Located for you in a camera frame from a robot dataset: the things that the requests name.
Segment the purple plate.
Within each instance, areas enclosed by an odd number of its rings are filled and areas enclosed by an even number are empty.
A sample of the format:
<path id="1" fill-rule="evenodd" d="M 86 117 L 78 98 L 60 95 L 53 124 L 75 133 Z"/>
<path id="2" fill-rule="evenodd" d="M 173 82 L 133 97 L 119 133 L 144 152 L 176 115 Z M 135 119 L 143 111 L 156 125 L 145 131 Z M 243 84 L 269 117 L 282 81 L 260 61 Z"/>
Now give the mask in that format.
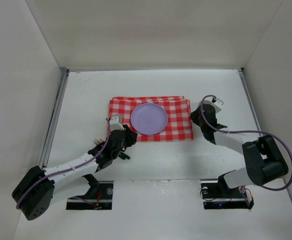
<path id="1" fill-rule="evenodd" d="M 137 106 L 130 116 L 133 128 L 143 135 L 160 133 L 168 123 L 166 111 L 155 103 L 143 103 Z"/>

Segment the red checkered cloth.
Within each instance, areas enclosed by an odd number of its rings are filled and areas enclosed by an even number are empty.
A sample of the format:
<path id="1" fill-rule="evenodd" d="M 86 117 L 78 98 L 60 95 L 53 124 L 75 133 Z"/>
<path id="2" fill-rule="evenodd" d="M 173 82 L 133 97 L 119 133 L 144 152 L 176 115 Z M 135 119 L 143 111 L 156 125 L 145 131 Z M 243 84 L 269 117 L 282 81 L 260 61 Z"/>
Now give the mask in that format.
<path id="1" fill-rule="evenodd" d="M 137 132 L 130 122 L 133 110 L 144 103 L 154 103 L 161 106 L 168 115 L 166 127 L 155 135 L 137 133 L 139 142 L 171 142 L 193 140 L 193 130 L 190 121 L 190 101 L 184 96 L 116 96 L 109 102 L 109 117 L 119 114 L 122 124 Z"/>

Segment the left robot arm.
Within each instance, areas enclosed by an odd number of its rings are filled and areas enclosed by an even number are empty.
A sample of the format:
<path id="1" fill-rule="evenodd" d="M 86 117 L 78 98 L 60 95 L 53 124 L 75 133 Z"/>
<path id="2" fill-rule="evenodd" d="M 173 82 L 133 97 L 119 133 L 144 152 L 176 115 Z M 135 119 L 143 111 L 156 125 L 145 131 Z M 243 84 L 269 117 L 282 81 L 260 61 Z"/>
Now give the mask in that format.
<path id="1" fill-rule="evenodd" d="M 45 169 L 32 167 L 11 194 L 16 208 L 32 221 L 60 200 L 98 194 L 99 182 L 94 173 L 117 158 L 129 159 L 125 151 L 136 142 L 137 133 L 125 124 L 121 129 L 109 129 L 105 141 L 75 160 Z"/>

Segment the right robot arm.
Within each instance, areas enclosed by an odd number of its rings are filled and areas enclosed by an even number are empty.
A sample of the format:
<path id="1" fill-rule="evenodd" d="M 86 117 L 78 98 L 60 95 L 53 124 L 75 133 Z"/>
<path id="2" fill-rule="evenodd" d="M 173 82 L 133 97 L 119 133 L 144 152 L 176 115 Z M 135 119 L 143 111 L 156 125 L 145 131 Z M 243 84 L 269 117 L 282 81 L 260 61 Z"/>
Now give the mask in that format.
<path id="1" fill-rule="evenodd" d="M 265 188 L 267 183 L 290 173 L 287 184 L 276 190 L 287 189 L 292 183 L 292 169 L 277 146 L 279 138 L 262 132 L 261 137 L 250 139 L 248 130 L 229 131 L 227 126 L 218 123 L 216 113 L 213 105 L 202 103 L 190 114 L 190 120 L 200 127 L 205 140 L 242 154 L 245 162 L 244 168 L 218 177 L 214 190 L 218 197 L 225 198 L 232 190 L 248 185 Z"/>

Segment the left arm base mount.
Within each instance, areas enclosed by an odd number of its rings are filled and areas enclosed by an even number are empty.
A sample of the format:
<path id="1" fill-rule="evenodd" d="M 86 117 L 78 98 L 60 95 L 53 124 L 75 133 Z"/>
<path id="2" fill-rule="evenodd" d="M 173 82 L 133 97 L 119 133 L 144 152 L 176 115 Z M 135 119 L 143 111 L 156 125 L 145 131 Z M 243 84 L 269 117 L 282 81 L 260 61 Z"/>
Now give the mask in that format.
<path id="1" fill-rule="evenodd" d="M 66 210 L 112 210 L 114 181 L 98 181 L 92 174 L 84 175 L 81 180 L 89 188 L 83 194 L 69 198 Z"/>

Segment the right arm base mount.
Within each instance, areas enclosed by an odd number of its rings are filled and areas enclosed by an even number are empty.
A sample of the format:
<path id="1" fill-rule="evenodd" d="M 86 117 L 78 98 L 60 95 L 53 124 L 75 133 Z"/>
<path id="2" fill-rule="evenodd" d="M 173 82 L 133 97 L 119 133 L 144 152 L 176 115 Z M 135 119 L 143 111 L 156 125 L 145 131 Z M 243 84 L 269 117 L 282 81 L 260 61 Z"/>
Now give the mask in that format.
<path id="1" fill-rule="evenodd" d="M 244 186 L 228 188 L 217 179 L 204 179 L 200 183 L 205 210 L 251 210 L 254 206 L 252 192 Z"/>

